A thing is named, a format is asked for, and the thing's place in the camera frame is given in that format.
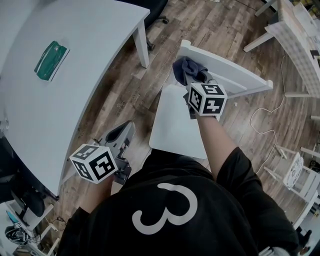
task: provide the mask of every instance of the number 3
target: number 3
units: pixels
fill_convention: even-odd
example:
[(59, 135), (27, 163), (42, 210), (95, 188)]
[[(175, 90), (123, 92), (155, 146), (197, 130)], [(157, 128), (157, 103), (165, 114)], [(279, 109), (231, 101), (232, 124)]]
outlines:
[(153, 225), (147, 226), (143, 225), (141, 223), (141, 216), (142, 216), (142, 211), (137, 210), (133, 215), (132, 215), (132, 222), (134, 227), (141, 232), (142, 234), (145, 235), (153, 235), (160, 231), (163, 226), (165, 225), (166, 221), (168, 220), (171, 224), (180, 226), (182, 224), (187, 223), (190, 221), (196, 214), (197, 209), (198, 209), (198, 201), (196, 195), (187, 187), (181, 186), (181, 185), (172, 185), (169, 183), (160, 183), (157, 186), (160, 189), (165, 189), (169, 191), (177, 191), (181, 194), (183, 194), (189, 201), (190, 207), (189, 210), (182, 216), (176, 216), (172, 214), (167, 207), (164, 209), (164, 212), (162, 214), (162, 217), (160, 220)]

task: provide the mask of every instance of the black office chair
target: black office chair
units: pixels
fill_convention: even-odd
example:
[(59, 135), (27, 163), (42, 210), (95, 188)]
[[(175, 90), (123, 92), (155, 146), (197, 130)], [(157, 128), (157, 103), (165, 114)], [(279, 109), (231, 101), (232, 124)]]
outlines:
[(4, 137), (0, 138), (0, 204), (15, 200), (22, 209), (16, 214), (28, 226), (23, 220), (28, 209), (37, 217), (44, 214), (43, 195), (21, 175), (19, 161), (7, 142)]
[[(144, 27), (147, 29), (156, 20), (162, 20), (164, 24), (168, 24), (169, 20), (166, 16), (160, 15), (168, 3), (168, 0), (119, 0), (120, 2), (140, 6), (150, 10), (150, 14), (144, 20)], [(146, 39), (148, 50), (152, 51), (155, 45)]]

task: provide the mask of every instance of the green object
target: green object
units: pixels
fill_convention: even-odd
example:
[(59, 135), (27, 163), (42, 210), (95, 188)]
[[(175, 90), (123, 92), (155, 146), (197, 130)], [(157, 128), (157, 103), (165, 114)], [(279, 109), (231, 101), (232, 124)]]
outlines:
[(39, 62), (35, 66), (34, 72), (36, 75), (46, 81), (52, 81), (56, 74), (60, 62), (63, 61), (69, 50), (53, 41), (43, 52)]

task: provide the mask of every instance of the cube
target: cube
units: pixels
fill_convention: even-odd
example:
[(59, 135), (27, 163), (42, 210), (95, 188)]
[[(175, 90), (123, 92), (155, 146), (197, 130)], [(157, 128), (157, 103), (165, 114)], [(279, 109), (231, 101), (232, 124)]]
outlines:
[(200, 116), (219, 117), (224, 111), (227, 97), (221, 84), (191, 83), (188, 103)]
[(82, 144), (70, 160), (81, 178), (98, 184), (118, 170), (110, 148)]

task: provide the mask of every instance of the wooden floor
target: wooden floor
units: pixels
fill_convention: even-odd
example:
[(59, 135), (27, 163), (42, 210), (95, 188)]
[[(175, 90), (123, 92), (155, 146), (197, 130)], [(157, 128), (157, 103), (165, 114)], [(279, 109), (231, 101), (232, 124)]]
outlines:
[[(257, 171), (265, 161), (275, 143), (272, 132), (259, 135), (250, 127), (250, 118), (257, 108), (273, 110), (283, 99), (283, 83), (280, 64), (284, 50), (271, 39), (245, 53), (245, 45), (264, 33), (267, 19), (273, 14), (267, 10), (255, 17), (254, 9), (263, 5), (261, 0), (241, 0), (251, 8), (235, 0), (169, 0), (163, 14), (169, 24), (156, 22), (147, 31), (155, 48), (149, 54), (150, 66), (140, 66), (138, 54), (132, 39), (113, 61), (94, 94), (82, 123), (78, 129), (73, 149), (89, 138), (100, 136), (106, 129), (133, 120), (136, 134), (125, 153), (137, 172), (150, 153), (149, 138), (152, 130), (158, 100), (163, 86), (175, 83), (172, 63), (182, 39), (191, 45), (215, 53), (242, 67), (272, 80), (274, 89), (268, 92), (229, 99), (221, 118), (221, 124), (245, 154), (251, 159)], [(283, 76), (287, 91), (304, 91), (302, 80), (288, 56), (283, 60)], [(320, 122), (309, 119), (310, 115), (320, 116), (320, 100), (313, 98), (285, 98), (283, 106), (272, 114), (259, 111), (252, 120), (259, 131), (274, 129), (278, 144), (291, 150), (301, 146), (312, 148), (320, 131)], [(304, 202), (276, 182), (265, 171), (258, 175), (264, 190), (285, 210), (291, 221), (300, 214)], [(79, 206), (88, 183), (78, 176), (70, 178), (61, 188), (60, 200), (55, 203), (49, 221), (57, 217), (68, 220)], [(54, 223), (64, 229), (63, 223)], [(62, 232), (52, 233), (48, 239), (61, 236)]]

